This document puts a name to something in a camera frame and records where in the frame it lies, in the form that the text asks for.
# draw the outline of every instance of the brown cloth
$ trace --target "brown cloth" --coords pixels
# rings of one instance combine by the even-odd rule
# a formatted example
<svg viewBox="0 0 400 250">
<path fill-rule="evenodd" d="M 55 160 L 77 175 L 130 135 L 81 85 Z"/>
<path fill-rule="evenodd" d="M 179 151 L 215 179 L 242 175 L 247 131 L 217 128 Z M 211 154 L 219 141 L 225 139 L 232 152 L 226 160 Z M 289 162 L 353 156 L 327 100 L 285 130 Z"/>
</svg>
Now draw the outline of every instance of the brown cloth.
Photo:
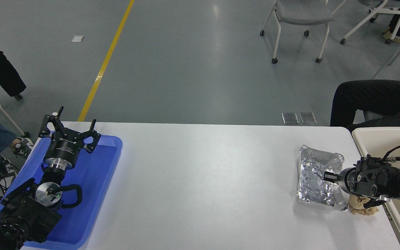
<svg viewBox="0 0 400 250">
<path fill-rule="evenodd" d="M 379 209 L 375 206 L 370 207 L 365 209 L 364 204 L 367 203 L 370 200 L 370 198 L 362 196 L 356 196 L 356 195 L 350 195 L 350 198 L 348 199 L 348 205 L 350 207 L 350 212 L 355 215 L 355 214 L 361 214 L 361 215 L 374 215 L 376 212 L 379 211 Z"/>
</svg>

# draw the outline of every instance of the robotic arm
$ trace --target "robotic arm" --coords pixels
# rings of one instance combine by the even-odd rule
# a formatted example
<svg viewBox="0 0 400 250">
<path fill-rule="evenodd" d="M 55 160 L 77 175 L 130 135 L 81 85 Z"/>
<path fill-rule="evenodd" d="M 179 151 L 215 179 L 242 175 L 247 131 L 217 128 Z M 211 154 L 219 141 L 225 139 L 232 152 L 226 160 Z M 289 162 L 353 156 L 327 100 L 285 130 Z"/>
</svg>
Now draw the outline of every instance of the robotic arm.
<svg viewBox="0 0 400 250">
<path fill-rule="evenodd" d="M 40 138 L 51 138 L 51 143 L 43 159 L 43 176 L 36 184 L 30 178 L 1 201 L 4 206 L 0 212 L 0 250 L 18 250 L 26 241 L 42 243 L 61 219 L 57 212 L 78 206 L 83 199 L 81 186 L 72 184 L 62 186 L 66 171 L 75 167 L 81 149 L 91 153 L 101 137 L 94 130 L 96 120 L 84 133 L 65 128 L 60 121 L 63 107 L 58 115 L 45 115 L 41 125 Z M 47 128 L 52 123 L 55 132 Z M 93 141 L 84 144 L 84 139 Z M 63 192 L 76 190 L 77 201 L 64 204 Z"/>
<path fill-rule="evenodd" d="M 339 174 L 324 173 L 324 180 L 338 183 L 343 191 L 357 196 L 367 196 L 371 200 L 364 204 L 365 208 L 384 204 L 391 199 L 400 200 L 400 169 L 392 167 L 391 163 L 400 157 L 388 157 L 390 150 L 383 158 L 370 155 L 362 157 L 354 164 L 354 168 L 344 169 Z"/>
</svg>

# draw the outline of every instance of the aluminum foil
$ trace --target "aluminum foil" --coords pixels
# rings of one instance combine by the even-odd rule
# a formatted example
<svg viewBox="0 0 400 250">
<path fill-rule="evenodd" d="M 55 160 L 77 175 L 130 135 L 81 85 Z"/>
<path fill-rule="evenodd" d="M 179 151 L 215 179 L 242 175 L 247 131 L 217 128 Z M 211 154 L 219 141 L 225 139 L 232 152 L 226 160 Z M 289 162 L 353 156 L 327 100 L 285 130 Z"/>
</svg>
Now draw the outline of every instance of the aluminum foil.
<svg viewBox="0 0 400 250">
<path fill-rule="evenodd" d="M 338 184 L 324 181 L 324 172 L 340 173 L 343 155 L 300 147 L 300 176 L 296 197 L 305 203 L 322 203 L 346 211 L 348 205 Z"/>
</svg>

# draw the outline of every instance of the shoe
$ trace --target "shoe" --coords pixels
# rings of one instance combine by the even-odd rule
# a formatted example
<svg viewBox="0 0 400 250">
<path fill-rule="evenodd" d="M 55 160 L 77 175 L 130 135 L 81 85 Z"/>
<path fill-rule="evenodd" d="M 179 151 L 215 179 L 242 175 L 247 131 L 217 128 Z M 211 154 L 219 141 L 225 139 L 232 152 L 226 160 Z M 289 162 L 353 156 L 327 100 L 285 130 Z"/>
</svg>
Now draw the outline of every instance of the shoe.
<svg viewBox="0 0 400 250">
<path fill-rule="evenodd" d="M 13 153 L 17 156 L 27 159 L 33 149 L 33 142 L 29 138 L 17 137 L 16 139 L 20 140 L 21 142 L 15 144 Z"/>
<path fill-rule="evenodd" d="M 382 38 L 384 38 L 384 40 L 388 40 L 392 38 L 392 33 L 391 32 L 387 32 L 384 35 L 382 35 Z M 400 44 L 400 36 L 395 36 L 395 38 L 393 39 L 393 42 Z"/>
<path fill-rule="evenodd" d="M 15 169 L 13 168 L 12 163 L 1 155 L 3 159 L 2 163 L 0 164 L 0 184 L 5 191 L 7 191 L 8 187 L 10 187 L 13 179 L 16 177 Z"/>
<path fill-rule="evenodd" d="M 384 30 L 382 33 L 383 34 L 387 34 L 387 32 L 389 32 L 391 30 L 391 28 L 390 27 L 388 27 L 386 30 Z"/>
</svg>

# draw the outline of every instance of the blue tray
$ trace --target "blue tray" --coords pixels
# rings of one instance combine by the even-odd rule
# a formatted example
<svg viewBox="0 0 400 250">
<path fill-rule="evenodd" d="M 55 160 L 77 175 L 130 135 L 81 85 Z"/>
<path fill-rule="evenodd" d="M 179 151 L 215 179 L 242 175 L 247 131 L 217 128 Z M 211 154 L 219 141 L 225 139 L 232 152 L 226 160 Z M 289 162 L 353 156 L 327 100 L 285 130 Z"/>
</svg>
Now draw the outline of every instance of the blue tray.
<svg viewBox="0 0 400 250">
<path fill-rule="evenodd" d="M 30 158 L 11 184 L 8 193 L 31 177 L 39 183 L 43 176 L 41 163 L 49 144 L 49 138 L 40 139 Z M 91 154 L 81 150 L 75 168 L 66 171 L 62 185 L 81 185 L 82 203 L 75 208 L 58 211 L 62 218 L 45 242 L 25 242 L 24 245 L 53 250 L 74 250 L 85 243 L 105 197 L 122 146 L 121 139 L 118 137 L 102 135 Z M 65 203 L 73 203 L 76 201 L 76 192 L 64 192 L 62 197 Z"/>
</svg>

